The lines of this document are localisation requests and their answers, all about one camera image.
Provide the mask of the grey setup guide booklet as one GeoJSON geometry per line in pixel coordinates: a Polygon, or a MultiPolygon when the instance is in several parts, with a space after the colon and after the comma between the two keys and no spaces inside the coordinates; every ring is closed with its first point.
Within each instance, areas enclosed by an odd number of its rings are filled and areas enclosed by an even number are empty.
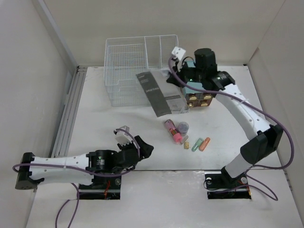
{"type": "Polygon", "coordinates": [[[189,112],[182,90],[167,82],[168,70],[150,69],[136,77],[157,117],[189,112]]]}

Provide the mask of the clear jar of clips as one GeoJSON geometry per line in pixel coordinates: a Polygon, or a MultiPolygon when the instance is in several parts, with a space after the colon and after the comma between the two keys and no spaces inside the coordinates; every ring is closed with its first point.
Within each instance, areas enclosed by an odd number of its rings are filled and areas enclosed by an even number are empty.
{"type": "Polygon", "coordinates": [[[189,124],[187,122],[180,122],[178,124],[178,131],[181,135],[186,135],[189,130],[189,124]]]}

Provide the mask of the pink marker tube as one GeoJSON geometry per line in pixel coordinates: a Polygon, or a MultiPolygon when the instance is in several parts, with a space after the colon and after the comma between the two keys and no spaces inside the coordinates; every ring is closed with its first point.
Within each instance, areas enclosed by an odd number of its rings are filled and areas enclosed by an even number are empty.
{"type": "Polygon", "coordinates": [[[173,140],[176,143],[180,143],[182,141],[182,136],[178,132],[176,126],[174,125],[174,122],[171,119],[168,119],[164,122],[165,128],[168,130],[168,132],[171,134],[173,140]]]}

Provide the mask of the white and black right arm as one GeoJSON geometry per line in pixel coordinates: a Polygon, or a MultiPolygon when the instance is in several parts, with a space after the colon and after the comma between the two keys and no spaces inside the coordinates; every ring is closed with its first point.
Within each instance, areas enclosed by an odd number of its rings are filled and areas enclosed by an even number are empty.
{"type": "Polygon", "coordinates": [[[218,70],[214,51],[210,48],[197,49],[193,66],[183,62],[185,53],[180,47],[173,48],[168,61],[168,83],[179,87],[185,87],[188,82],[201,83],[201,92],[212,94],[224,105],[248,138],[240,153],[221,169],[221,184],[231,187],[245,171],[277,150],[283,128],[260,117],[257,108],[245,101],[233,77],[226,71],[218,70]]]}

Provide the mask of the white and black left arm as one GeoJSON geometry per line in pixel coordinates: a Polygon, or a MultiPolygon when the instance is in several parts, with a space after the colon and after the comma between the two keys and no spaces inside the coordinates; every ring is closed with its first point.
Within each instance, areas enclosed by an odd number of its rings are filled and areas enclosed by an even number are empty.
{"type": "Polygon", "coordinates": [[[73,183],[102,188],[109,179],[117,179],[134,170],[137,163],[151,156],[154,147],[140,136],[125,144],[119,151],[96,150],[78,156],[41,158],[24,153],[19,164],[15,189],[31,190],[49,183],[73,183]]]}

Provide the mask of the teal mini drawer cabinet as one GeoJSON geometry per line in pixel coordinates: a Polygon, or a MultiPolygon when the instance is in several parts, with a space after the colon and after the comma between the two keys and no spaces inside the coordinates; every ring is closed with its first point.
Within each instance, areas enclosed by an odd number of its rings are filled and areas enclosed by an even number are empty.
{"type": "MultiPolygon", "coordinates": [[[[182,66],[184,64],[187,64],[188,67],[194,67],[193,60],[185,61],[182,66]]],[[[195,83],[191,80],[187,82],[187,85],[195,89],[204,90],[201,83],[195,83]]],[[[182,88],[181,91],[186,99],[189,108],[208,107],[210,106],[213,99],[213,96],[210,93],[203,93],[197,90],[189,89],[188,87],[182,88]]]]}

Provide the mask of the yellow small clip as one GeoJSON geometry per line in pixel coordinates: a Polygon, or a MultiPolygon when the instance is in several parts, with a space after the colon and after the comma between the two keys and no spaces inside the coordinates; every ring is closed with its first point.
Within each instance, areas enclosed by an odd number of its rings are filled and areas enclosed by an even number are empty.
{"type": "Polygon", "coordinates": [[[189,142],[185,142],[183,144],[183,147],[184,147],[185,150],[188,150],[190,148],[190,143],[189,142]]]}

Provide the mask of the grey small eraser stick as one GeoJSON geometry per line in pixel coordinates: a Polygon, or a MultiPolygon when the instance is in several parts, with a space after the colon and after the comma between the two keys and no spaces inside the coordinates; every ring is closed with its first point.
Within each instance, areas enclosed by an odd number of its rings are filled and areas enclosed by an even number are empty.
{"type": "Polygon", "coordinates": [[[183,145],[183,144],[187,141],[188,138],[189,138],[189,136],[188,136],[188,135],[185,135],[185,136],[183,137],[182,141],[180,142],[181,145],[183,145]]]}

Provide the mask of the green highlighter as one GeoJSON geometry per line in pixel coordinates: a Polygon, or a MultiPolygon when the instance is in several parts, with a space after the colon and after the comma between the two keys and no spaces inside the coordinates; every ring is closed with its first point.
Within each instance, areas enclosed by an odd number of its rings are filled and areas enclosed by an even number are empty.
{"type": "Polygon", "coordinates": [[[202,143],[203,143],[203,139],[199,138],[192,146],[191,151],[195,152],[201,146],[202,143]]]}

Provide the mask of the orange highlighter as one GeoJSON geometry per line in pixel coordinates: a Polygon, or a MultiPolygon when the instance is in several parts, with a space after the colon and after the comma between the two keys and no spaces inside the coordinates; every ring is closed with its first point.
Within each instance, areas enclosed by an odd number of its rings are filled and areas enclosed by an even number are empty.
{"type": "Polygon", "coordinates": [[[202,142],[202,144],[199,146],[199,150],[200,150],[200,151],[204,151],[205,148],[207,147],[207,145],[209,144],[209,142],[210,142],[210,138],[209,138],[209,137],[205,138],[205,140],[204,140],[204,141],[202,142]]]}

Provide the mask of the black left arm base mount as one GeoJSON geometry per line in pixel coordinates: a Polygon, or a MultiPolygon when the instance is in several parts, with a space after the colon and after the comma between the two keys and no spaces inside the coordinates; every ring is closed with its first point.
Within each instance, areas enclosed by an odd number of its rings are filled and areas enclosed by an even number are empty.
{"type": "Polygon", "coordinates": [[[121,176],[99,177],[89,175],[78,184],[81,200],[119,200],[121,196],[121,176]]]}

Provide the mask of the aluminium rail frame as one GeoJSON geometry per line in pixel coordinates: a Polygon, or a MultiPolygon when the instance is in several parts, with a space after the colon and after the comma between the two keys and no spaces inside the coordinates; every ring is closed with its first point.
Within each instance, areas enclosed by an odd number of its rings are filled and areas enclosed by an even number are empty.
{"type": "Polygon", "coordinates": [[[86,73],[86,66],[78,66],[74,72],[68,93],[64,97],[64,109],[48,155],[50,158],[68,155],[86,73]]]}

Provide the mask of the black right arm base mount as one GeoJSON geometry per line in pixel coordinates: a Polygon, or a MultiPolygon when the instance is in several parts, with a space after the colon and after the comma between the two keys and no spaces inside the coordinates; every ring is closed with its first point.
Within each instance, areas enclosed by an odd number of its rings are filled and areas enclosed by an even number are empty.
{"type": "Polygon", "coordinates": [[[204,173],[204,188],[209,200],[251,199],[247,176],[243,173],[233,180],[224,180],[221,171],[204,173]]]}

